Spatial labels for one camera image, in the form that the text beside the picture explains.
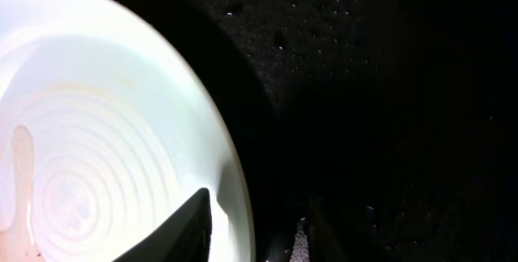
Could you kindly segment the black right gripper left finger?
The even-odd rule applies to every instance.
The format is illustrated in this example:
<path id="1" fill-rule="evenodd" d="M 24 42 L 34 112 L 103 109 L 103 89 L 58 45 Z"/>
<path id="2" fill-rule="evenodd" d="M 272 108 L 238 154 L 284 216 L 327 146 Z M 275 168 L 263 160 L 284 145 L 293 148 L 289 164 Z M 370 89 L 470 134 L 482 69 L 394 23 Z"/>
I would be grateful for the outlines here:
<path id="1" fill-rule="evenodd" d="M 115 262 L 207 262 L 211 231 L 210 192 L 200 188 Z"/>

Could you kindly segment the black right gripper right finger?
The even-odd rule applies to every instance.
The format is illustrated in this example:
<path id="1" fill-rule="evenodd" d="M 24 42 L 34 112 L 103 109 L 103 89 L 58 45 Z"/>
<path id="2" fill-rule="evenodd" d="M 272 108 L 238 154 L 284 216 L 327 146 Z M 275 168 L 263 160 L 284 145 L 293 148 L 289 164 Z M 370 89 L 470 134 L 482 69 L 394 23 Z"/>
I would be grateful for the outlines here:
<path id="1" fill-rule="evenodd" d="M 309 262 L 308 237 L 304 232 L 306 218 L 301 218 L 297 223 L 295 241 L 291 252 L 290 262 Z"/>

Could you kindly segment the light blue plate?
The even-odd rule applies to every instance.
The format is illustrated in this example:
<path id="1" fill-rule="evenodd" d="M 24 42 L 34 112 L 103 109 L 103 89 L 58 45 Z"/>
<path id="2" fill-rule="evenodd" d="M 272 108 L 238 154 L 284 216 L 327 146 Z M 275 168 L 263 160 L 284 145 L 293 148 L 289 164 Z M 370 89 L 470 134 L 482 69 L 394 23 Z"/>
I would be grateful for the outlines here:
<path id="1" fill-rule="evenodd" d="M 113 0 L 1 0 L 1 258 L 114 261 L 196 192 L 211 261 L 252 261 L 248 190 L 185 59 Z"/>

